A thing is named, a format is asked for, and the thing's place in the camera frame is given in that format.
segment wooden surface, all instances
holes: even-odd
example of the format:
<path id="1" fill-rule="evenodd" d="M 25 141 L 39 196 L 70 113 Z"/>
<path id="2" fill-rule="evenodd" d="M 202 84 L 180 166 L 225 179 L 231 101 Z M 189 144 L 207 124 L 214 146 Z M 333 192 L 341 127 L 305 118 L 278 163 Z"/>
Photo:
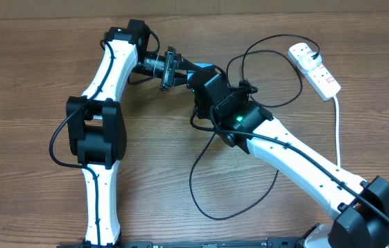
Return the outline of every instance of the wooden surface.
<path id="1" fill-rule="evenodd" d="M 0 19 L 389 11 L 389 0 L 0 0 Z"/>
<path id="2" fill-rule="evenodd" d="M 146 17 L 168 45 L 190 61 L 225 67 L 253 42 L 296 33 L 321 45 L 324 63 L 341 83 L 343 167 L 367 180 L 389 181 L 389 12 Z M 68 96 L 90 84 L 103 55 L 98 41 L 128 18 L 0 21 L 0 246 L 54 247 L 80 242 L 87 206 L 81 171 L 54 164 L 49 139 L 65 117 Z M 299 39 L 260 44 L 287 53 Z M 231 66 L 238 82 L 239 65 Z M 274 54 L 248 58 L 245 75 L 266 104 L 299 89 L 290 65 Z M 202 216 L 189 195 L 192 163 L 210 134 L 189 125 L 193 95 L 183 86 L 161 92 L 160 81 L 128 85 L 122 110 L 128 133 L 118 173 L 122 239 L 175 242 L 300 236 L 329 219 L 288 178 L 279 175 L 268 198 L 251 211 L 216 222 Z M 272 112 L 298 138 L 335 161 L 334 107 L 304 80 L 303 94 Z M 67 131 L 56 142 L 59 158 L 75 162 Z M 193 190 L 213 216 L 240 211 L 271 184 L 275 170 L 215 139 L 196 168 Z"/>

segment white power strip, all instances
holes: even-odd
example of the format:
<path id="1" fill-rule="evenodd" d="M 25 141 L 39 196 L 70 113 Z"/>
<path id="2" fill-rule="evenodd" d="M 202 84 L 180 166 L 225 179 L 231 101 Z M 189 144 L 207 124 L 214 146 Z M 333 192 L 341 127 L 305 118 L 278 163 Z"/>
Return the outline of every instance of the white power strip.
<path id="1" fill-rule="evenodd" d="M 315 54 L 316 52 L 312 52 L 306 43 L 295 44 L 288 51 L 288 55 L 294 64 L 319 96 L 326 101 L 333 98 L 340 91 L 341 86 L 323 65 L 320 55 L 313 59 Z"/>

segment wooden table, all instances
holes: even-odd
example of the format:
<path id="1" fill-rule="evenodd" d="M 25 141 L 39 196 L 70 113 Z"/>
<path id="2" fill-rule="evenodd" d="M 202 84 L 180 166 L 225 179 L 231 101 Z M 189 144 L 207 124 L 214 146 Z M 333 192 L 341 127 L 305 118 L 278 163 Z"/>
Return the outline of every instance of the wooden table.
<path id="1" fill-rule="evenodd" d="M 342 166 L 367 180 L 389 181 L 389 12 L 144 17 L 168 45 L 190 61 L 225 67 L 255 41 L 279 33 L 310 37 L 341 83 Z M 68 96 L 90 84 L 103 55 L 99 40 L 129 18 L 0 21 L 0 247 L 54 247 L 80 242 L 87 204 L 82 172 L 53 163 L 49 139 L 65 117 Z M 299 39 L 278 38 L 259 48 L 287 53 Z M 150 49 L 156 47 L 151 42 Z M 232 83 L 239 63 L 231 66 Z M 282 103 L 299 90 L 288 63 L 274 54 L 249 57 L 245 75 L 255 97 Z M 192 163 L 211 134 L 189 125 L 193 96 L 183 86 L 159 90 L 159 80 L 128 85 L 122 110 L 128 147 L 118 173 L 122 240 L 176 242 L 300 236 L 329 219 L 313 199 L 279 175 L 268 198 L 227 221 L 201 215 L 189 195 Z M 302 95 L 272 112 L 294 135 L 335 162 L 334 106 L 304 81 Z M 67 132 L 59 158 L 76 162 Z M 216 138 L 193 176 L 199 204 L 226 216 L 256 201 L 275 170 Z"/>

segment electrical socket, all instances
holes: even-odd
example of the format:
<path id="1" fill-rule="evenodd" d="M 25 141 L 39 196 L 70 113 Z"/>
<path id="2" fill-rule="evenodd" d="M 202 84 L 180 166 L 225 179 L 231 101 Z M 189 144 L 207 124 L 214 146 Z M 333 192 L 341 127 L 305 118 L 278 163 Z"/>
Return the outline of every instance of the electrical socket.
<path id="1" fill-rule="evenodd" d="M 289 48 L 288 55 L 292 62 L 298 67 L 302 74 L 306 77 L 307 81 L 312 85 L 319 96 L 324 100 L 331 99 L 341 89 L 336 79 L 327 70 L 327 68 L 321 63 L 322 59 L 315 59 L 315 65 L 312 61 L 307 63 L 309 57 L 315 54 L 306 43 L 298 43 Z"/>

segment power strip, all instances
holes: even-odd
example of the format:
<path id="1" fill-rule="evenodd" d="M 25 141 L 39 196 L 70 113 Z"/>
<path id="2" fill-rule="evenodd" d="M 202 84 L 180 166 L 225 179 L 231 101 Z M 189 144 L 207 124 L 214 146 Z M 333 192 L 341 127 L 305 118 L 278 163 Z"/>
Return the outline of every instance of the power strip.
<path id="1" fill-rule="evenodd" d="M 327 101 L 333 98 L 341 86 L 322 63 L 321 55 L 314 59 L 313 52 L 306 43 L 298 43 L 289 48 L 288 55 L 319 96 Z"/>

